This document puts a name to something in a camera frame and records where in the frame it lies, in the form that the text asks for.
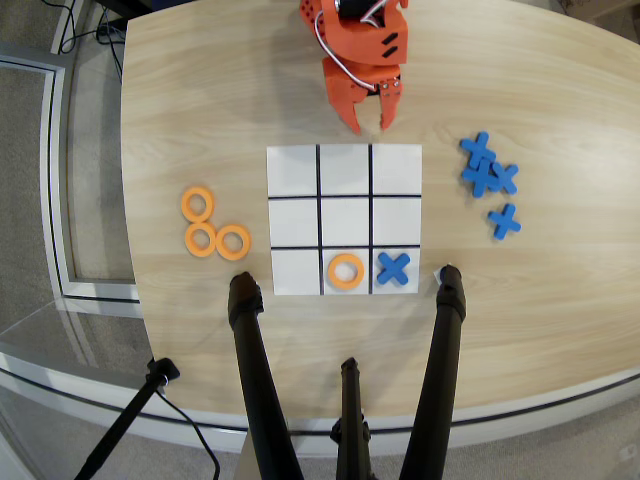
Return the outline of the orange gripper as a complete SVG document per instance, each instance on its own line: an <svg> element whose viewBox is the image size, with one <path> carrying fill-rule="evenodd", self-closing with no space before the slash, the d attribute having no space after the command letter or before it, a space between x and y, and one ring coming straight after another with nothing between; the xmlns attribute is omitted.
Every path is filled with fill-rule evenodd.
<svg viewBox="0 0 640 480"><path fill-rule="evenodd" d="M385 131L392 125L403 93L399 66L374 66L344 60L344 67L341 67L329 57L323 59L322 65L329 103L354 134L361 133L356 105L368 95L379 94L380 128Z"/></svg>

